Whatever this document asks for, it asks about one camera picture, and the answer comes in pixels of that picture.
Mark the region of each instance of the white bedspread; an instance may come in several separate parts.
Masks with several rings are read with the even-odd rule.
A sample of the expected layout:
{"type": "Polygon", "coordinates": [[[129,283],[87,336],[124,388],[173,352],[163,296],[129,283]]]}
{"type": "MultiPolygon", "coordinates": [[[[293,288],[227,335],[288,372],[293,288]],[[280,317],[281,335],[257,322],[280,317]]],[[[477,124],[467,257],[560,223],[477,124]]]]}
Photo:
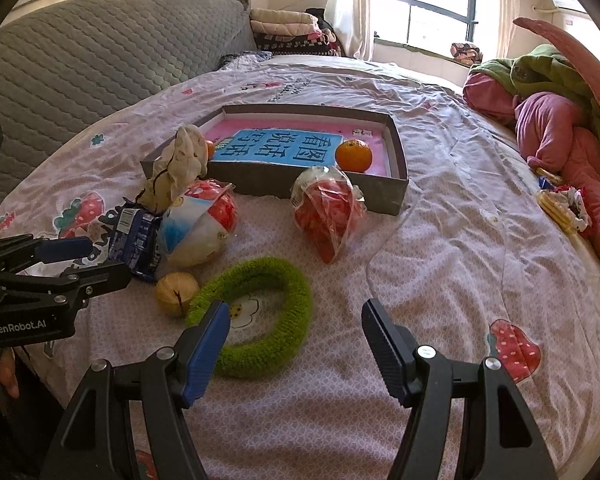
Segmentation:
{"type": "MultiPolygon", "coordinates": [[[[442,87],[382,73],[278,64],[200,76],[115,113],[63,146],[0,206],[0,237],[58,235],[73,213],[54,220],[75,199],[83,199],[74,206],[85,214],[100,207],[97,197],[104,211],[112,209],[123,196],[136,195],[140,160],[178,126],[224,104],[272,100],[390,113],[411,180],[401,215],[369,214],[347,252],[329,266],[298,235],[288,201],[237,198],[235,240],[224,255],[195,269],[196,277],[204,283],[257,256],[286,258],[312,286],[314,318],[287,370],[251,382],[214,378],[186,412],[209,476],[386,477],[408,412],[388,396],[360,328],[362,304],[374,296],[419,342],[454,359],[485,357],[497,319],[520,327],[540,347],[542,360],[518,386],[555,464],[565,465],[600,428],[596,300],[573,246],[536,205],[486,123],[442,87]],[[283,85],[241,89],[271,81],[283,85]]],[[[102,242],[106,229],[94,221],[86,231],[102,242]]],[[[142,360],[173,343],[183,327],[160,313],[151,285],[133,282],[81,311],[75,336],[56,342],[53,358],[43,345],[29,351],[66,403],[90,361],[142,360]]],[[[148,450],[141,410],[134,406],[132,412],[136,446],[148,450]]],[[[455,469],[460,424],[455,403],[443,480],[455,469]]]]}

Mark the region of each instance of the window sill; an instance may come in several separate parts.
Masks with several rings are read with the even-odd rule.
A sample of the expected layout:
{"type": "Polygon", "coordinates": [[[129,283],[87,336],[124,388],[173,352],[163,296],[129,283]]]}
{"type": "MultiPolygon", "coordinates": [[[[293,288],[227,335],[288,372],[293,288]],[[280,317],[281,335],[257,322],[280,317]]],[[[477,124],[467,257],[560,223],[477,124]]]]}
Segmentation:
{"type": "Polygon", "coordinates": [[[411,45],[406,44],[406,43],[396,43],[395,41],[382,40],[381,38],[374,38],[374,43],[378,43],[378,44],[382,44],[382,45],[386,45],[386,46],[394,46],[394,47],[397,47],[397,48],[403,48],[405,50],[409,50],[410,52],[417,52],[418,54],[424,54],[425,56],[437,57],[438,59],[444,59],[445,61],[449,61],[449,62],[454,63],[456,65],[463,66],[467,70],[469,70],[471,68],[469,65],[465,65],[464,63],[460,63],[459,61],[456,61],[454,58],[452,58],[450,56],[442,56],[442,54],[437,54],[437,53],[432,52],[430,50],[425,50],[424,48],[419,48],[417,46],[411,46],[411,45]]]}

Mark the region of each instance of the green fuzzy ring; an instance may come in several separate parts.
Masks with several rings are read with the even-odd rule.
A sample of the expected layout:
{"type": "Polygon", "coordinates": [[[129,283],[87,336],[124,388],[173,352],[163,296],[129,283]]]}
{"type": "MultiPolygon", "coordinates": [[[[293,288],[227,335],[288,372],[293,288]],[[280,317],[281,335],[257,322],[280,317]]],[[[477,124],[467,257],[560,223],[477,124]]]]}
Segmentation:
{"type": "Polygon", "coordinates": [[[187,326],[200,323],[213,300],[227,303],[256,290],[282,290],[285,304],[273,330],[257,341],[224,345],[215,373],[257,379],[280,370],[298,352],[309,329],[311,290],[293,265],[279,258],[258,258],[238,264],[208,282],[191,300],[187,326]]]}

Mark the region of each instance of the beige ball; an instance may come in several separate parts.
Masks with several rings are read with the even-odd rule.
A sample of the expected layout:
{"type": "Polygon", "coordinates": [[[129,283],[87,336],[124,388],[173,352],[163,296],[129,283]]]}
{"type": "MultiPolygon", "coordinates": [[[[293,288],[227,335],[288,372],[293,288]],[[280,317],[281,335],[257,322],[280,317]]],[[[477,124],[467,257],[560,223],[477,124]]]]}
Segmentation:
{"type": "Polygon", "coordinates": [[[170,272],[155,285],[155,299],[165,314],[182,317],[199,291],[198,282],[188,272],[170,272]]]}

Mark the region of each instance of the barcode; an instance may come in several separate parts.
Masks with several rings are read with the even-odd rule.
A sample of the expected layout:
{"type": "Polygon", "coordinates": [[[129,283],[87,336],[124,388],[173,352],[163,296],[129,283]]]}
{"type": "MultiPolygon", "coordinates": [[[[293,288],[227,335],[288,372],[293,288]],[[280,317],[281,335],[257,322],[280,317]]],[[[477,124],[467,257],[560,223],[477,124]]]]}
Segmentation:
{"type": "Polygon", "coordinates": [[[118,220],[118,231],[128,235],[137,212],[138,209],[123,209],[120,213],[120,220],[118,220]]]}

